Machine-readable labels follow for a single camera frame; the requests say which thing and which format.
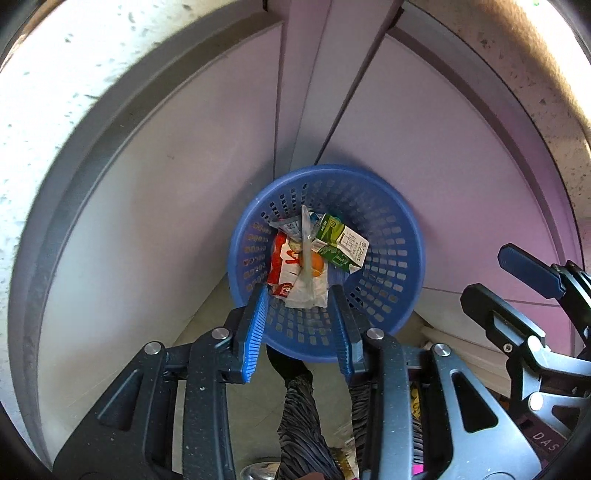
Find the white tissue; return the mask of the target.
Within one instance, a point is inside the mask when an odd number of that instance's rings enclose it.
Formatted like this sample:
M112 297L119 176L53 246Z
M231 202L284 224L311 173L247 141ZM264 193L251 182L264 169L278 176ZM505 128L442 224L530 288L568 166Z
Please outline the white tissue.
M284 300L284 304L291 309L326 308L328 294L328 269L322 270L317 277L311 277L311 281L305 280L304 273L301 273L287 295L287 299Z

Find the orange peel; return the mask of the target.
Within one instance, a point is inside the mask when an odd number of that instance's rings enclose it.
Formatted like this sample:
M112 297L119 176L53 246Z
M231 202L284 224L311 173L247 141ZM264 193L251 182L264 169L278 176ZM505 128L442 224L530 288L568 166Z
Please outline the orange peel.
M325 261L318 253L311 253L311 272L314 277L321 276L325 270Z

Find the red white paper bag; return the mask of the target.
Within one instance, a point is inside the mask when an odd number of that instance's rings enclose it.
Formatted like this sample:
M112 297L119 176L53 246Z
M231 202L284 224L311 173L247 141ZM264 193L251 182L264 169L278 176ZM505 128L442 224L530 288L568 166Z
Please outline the red white paper bag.
M270 255L270 272L266 283L274 297L287 299L301 272L301 243L290 239L286 233L279 232L273 240Z

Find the green white milk carton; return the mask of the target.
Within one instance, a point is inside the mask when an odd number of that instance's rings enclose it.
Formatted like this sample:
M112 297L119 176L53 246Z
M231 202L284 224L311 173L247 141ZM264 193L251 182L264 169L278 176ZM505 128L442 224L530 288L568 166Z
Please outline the green white milk carton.
M369 247L365 237L328 213L312 229L311 251L348 274L363 268Z

